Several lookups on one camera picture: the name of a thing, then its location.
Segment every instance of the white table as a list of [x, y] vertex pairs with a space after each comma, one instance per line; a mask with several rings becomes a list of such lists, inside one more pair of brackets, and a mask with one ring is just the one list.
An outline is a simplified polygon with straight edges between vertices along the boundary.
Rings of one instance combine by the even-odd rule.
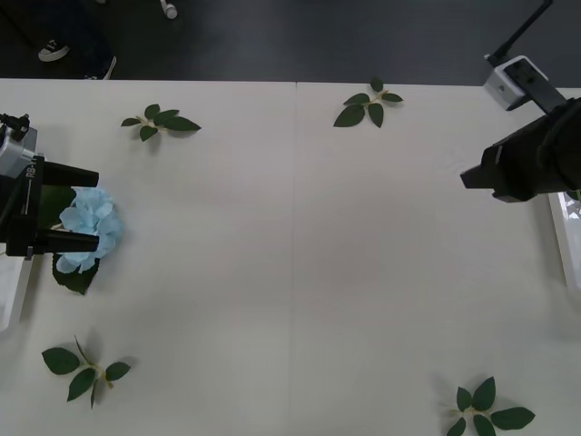
[[[333, 128], [364, 90], [0, 81], [0, 112], [99, 171], [128, 229], [84, 298], [39, 263], [0, 343], [0, 434], [438, 435], [442, 403], [489, 375], [500, 407], [537, 414], [523, 434], [573, 434], [581, 315], [547, 200], [459, 179], [540, 111], [394, 86], [406, 103], [381, 129]], [[118, 127], [152, 103], [202, 130], [142, 144]], [[41, 357], [74, 334], [133, 363], [92, 411]]]

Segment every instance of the leaf sprig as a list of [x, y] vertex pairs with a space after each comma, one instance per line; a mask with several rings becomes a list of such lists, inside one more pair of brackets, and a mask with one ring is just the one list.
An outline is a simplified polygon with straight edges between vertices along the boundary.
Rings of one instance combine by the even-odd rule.
[[478, 436], [496, 436], [495, 426], [500, 430], [520, 430], [535, 419], [535, 414], [524, 407], [488, 413], [496, 396], [497, 386], [494, 377], [484, 380], [474, 391], [474, 396], [466, 389], [458, 388], [456, 404], [462, 416], [448, 431], [447, 436], [462, 436], [466, 429], [466, 415], [472, 415]]
[[112, 389], [113, 382], [121, 379], [131, 369], [131, 366], [124, 362], [115, 362], [104, 370], [101, 366], [91, 362], [87, 358], [87, 355], [84, 353], [83, 348], [81, 348], [76, 336], [74, 337], [74, 341], [84, 359], [84, 363], [81, 363], [81, 360], [73, 352], [58, 347], [50, 348], [43, 352], [44, 363], [46, 363], [50, 372], [56, 375], [69, 374], [78, 368], [82, 368], [82, 370], [78, 372], [71, 381], [71, 384], [69, 385], [69, 395], [66, 400], [72, 401], [77, 399], [93, 386], [93, 390], [91, 391], [92, 409], [94, 405], [94, 393], [99, 381], [107, 383], [109, 389]]
[[365, 110], [369, 114], [371, 121], [377, 126], [381, 127], [383, 124], [383, 106], [378, 102], [384, 103], [401, 103], [403, 98], [397, 94], [391, 93], [389, 90], [383, 89], [383, 81], [378, 77], [371, 79], [371, 89], [375, 91], [376, 95], [373, 100], [367, 94], [355, 94], [344, 104], [347, 106], [343, 112], [339, 114], [335, 120], [335, 127], [351, 127], [359, 124], [365, 116]]
[[133, 125], [141, 125], [139, 136], [145, 142], [158, 132], [167, 132], [172, 130], [175, 132], [197, 132], [201, 127], [182, 116], [178, 116], [180, 111], [177, 109], [170, 109], [169, 111], [161, 112], [158, 104], [151, 104], [145, 108], [144, 118], [136, 116], [135, 118], [126, 118], [121, 123], [121, 127], [129, 127]]

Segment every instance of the antenna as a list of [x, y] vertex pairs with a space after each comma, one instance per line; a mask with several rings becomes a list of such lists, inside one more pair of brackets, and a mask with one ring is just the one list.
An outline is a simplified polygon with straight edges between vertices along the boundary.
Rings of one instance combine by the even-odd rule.
[[508, 38], [508, 40], [502, 44], [496, 52], [494, 52], [491, 56], [488, 57], [488, 61], [492, 64], [492, 66], [497, 67], [503, 64], [506, 59], [505, 57], [508, 55], [508, 50], [512, 47], [518, 38], [520, 38], [523, 33], [525, 33], [528, 28], [553, 4], [553, 0], [544, 0], [543, 4], [533, 13], [523, 25], [521, 25], [518, 30]]

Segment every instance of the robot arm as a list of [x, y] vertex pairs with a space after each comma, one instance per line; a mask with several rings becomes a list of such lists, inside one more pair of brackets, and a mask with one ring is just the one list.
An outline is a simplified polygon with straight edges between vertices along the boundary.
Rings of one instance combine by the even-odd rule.
[[35, 129], [28, 115], [0, 114], [0, 243], [6, 255], [94, 252], [99, 238], [92, 235], [38, 228], [41, 191], [53, 186], [90, 186], [99, 174], [59, 163], [48, 163], [36, 149]]

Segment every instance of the flower stem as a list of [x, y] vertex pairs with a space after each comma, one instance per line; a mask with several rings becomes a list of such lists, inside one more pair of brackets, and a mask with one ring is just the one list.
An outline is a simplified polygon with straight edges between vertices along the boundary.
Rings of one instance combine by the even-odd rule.
[[167, 132], [168, 130], [165, 127], [161, 127], [160, 125], [155, 125], [153, 121], [144, 120], [141, 116], [136, 116], [135, 118], [137, 118], [143, 126], [153, 127], [159, 130], [160, 132]]
[[106, 374], [105, 370], [100, 365], [97, 365], [97, 364], [91, 365], [91, 364], [89, 364], [89, 367], [93, 368], [95, 371], [98, 372], [98, 374], [99, 374], [99, 377], [98, 378], [99, 379], [103, 379], [103, 381], [105, 383], [107, 383], [107, 386], [109, 387], [109, 389], [112, 389], [113, 388], [113, 384], [110, 381], [107, 380], [107, 378], [106, 378], [106, 375], [107, 374]]
[[365, 106], [371, 106], [371, 105], [372, 105], [372, 104], [374, 104], [375, 102], [377, 102], [377, 101], [381, 100], [381, 97], [382, 97], [384, 94], [387, 94], [388, 92], [389, 92], [389, 89], [386, 89], [385, 91], [381, 91], [381, 93], [380, 93], [380, 94], [377, 94], [377, 96], [376, 96], [376, 97], [375, 97], [373, 100], [371, 100], [369, 103], [365, 103], [364, 105], [365, 105]]

